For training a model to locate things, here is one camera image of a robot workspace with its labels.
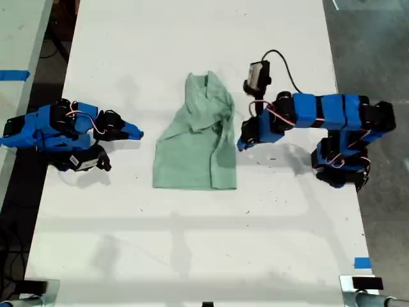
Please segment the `blue painter's tape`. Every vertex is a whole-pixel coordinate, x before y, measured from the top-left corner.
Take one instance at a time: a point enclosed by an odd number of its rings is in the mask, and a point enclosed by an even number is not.
[[[0,81],[25,81],[29,76],[28,70],[0,70]]]
[[[356,269],[370,269],[372,268],[371,259],[368,257],[355,257],[353,266]]]

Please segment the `white tabletop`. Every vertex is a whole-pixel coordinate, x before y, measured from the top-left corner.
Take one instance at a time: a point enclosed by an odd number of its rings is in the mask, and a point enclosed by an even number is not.
[[[249,117],[249,63],[279,49],[305,92],[336,91],[321,0],[82,0],[64,97],[145,132],[104,143],[108,173],[49,167],[27,278],[60,279],[58,306],[342,306],[339,275],[367,256],[355,189],[317,180],[324,130],[237,153],[238,189],[152,188],[155,142],[189,72],[215,72]],[[274,55],[267,97],[291,87]]]
[[[52,0],[0,0],[0,70],[28,70],[23,81],[0,81],[0,133],[7,119],[25,114]],[[0,147],[0,210],[16,149]]]

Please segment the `crumpled fabric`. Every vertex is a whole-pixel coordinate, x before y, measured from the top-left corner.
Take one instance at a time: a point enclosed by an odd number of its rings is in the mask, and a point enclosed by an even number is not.
[[[213,73],[189,74],[185,103],[156,144],[153,186],[236,189],[235,105]]]

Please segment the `concrete floor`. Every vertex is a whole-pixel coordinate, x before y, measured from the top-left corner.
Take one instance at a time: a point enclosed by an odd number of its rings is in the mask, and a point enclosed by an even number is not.
[[[359,204],[373,270],[385,294],[409,299],[409,1],[324,0],[340,93],[394,104],[397,129],[369,146]]]

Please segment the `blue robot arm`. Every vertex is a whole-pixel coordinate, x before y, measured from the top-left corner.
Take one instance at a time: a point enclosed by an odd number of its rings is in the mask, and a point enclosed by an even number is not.
[[[91,145],[87,133],[94,131],[96,142]],[[0,145],[7,147],[37,147],[49,162],[60,170],[88,170],[93,166],[109,171],[109,158],[100,140],[139,140],[143,132],[127,123],[112,110],[100,111],[82,102],[61,99],[53,105],[43,106],[37,112],[10,118]]]
[[[370,160],[366,146],[396,128],[392,104],[372,105],[366,96],[324,95],[284,91],[276,101],[265,102],[263,95],[271,83],[268,61],[251,64],[244,90],[256,100],[256,115],[242,123],[239,151],[258,143],[274,143],[292,128],[328,130],[311,154],[317,178],[334,187],[353,182],[359,190],[368,180]]]

